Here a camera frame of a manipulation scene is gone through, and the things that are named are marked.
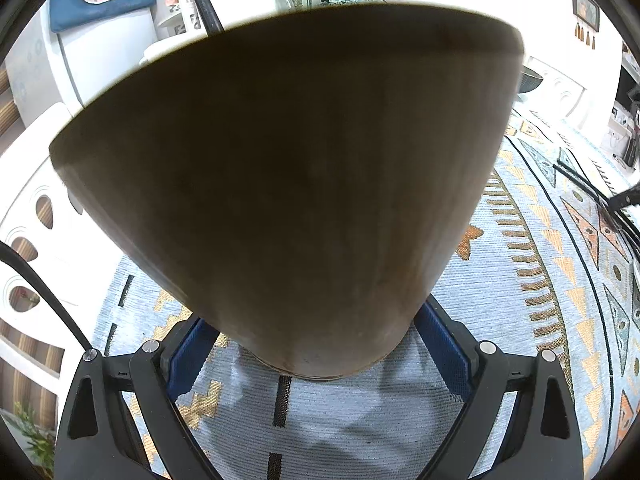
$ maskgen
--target rug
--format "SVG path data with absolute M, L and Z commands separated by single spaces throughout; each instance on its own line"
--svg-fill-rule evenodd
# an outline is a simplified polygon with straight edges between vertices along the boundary
M 556 353 L 589 479 L 640 410 L 638 270 L 596 203 L 553 168 L 558 158 L 608 195 L 628 187 L 578 131 L 515 104 L 482 199 L 432 294 L 478 340 Z M 189 314 L 125 257 L 92 343 L 107 355 L 133 352 Z M 474 475 L 491 467 L 514 398 L 505 395 Z M 126 401 L 153 470 L 168 476 L 137 400 Z M 225 480 L 412 480 L 462 407 L 413 326 L 382 362 L 327 383 L 281 376 L 220 335 L 176 404 Z

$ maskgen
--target wooden bowl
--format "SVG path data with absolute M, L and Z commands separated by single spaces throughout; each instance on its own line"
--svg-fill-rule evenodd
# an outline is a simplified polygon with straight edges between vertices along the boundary
M 179 301 L 271 367 L 337 378 L 395 348 L 456 249 L 522 55 L 461 10 L 286 14 L 132 74 L 51 160 Z

